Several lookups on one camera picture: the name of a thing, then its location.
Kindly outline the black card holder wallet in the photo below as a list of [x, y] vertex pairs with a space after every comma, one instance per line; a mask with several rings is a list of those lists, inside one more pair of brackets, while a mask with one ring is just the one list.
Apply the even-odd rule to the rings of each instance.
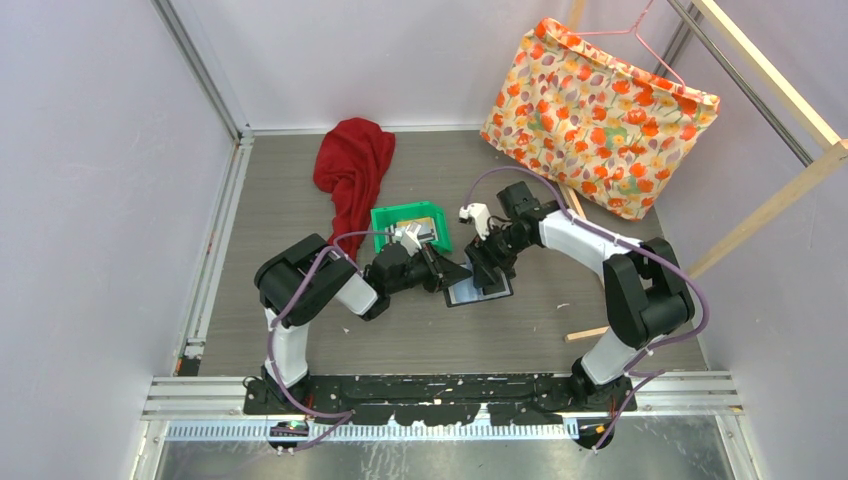
[[503, 273], [500, 273], [500, 279], [494, 286], [475, 287], [473, 277], [469, 277], [451, 285], [444, 291], [445, 304], [448, 308], [492, 301], [513, 295], [512, 284]]

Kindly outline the green plastic bin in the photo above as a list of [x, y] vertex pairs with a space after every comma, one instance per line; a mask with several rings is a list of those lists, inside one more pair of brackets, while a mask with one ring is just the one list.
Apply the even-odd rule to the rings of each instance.
[[453, 251], [445, 212], [432, 202], [373, 208], [370, 215], [371, 226], [377, 231], [394, 235], [411, 224], [418, 224], [421, 226], [418, 235], [421, 243], [431, 243], [440, 253]]

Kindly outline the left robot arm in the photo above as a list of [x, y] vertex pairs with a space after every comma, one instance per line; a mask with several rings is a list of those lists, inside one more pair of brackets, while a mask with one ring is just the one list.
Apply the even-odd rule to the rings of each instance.
[[274, 256], [254, 276], [269, 331], [262, 367], [268, 400], [284, 414], [305, 405], [309, 324], [329, 303], [370, 321], [388, 309], [393, 294], [416, 287], [440, 293], [471, 277], [430, 244], [409, 240], [383, 246], [364, 269], [318, 234]]

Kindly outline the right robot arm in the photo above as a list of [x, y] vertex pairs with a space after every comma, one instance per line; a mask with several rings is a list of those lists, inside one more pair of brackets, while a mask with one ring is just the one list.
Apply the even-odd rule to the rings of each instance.
[[483, 203], [468, 203], [458, 213], [476, 230], [465, 248], [476, 288], [494, 285], [499, 274], [514, 278], [519, 254], [532, 246], [559, 252], [601, 280], [608, 330], [574, 362], [567, 387], [577, 406], [596, 410], [641, 351], [694, 316], [673, 248], [662, 238], [642, 242], [581, 220], [556, 200], [539, 201], [525, 182], [506, 187], [497, 198], [506, 215], [501, 226], [493, 224]]

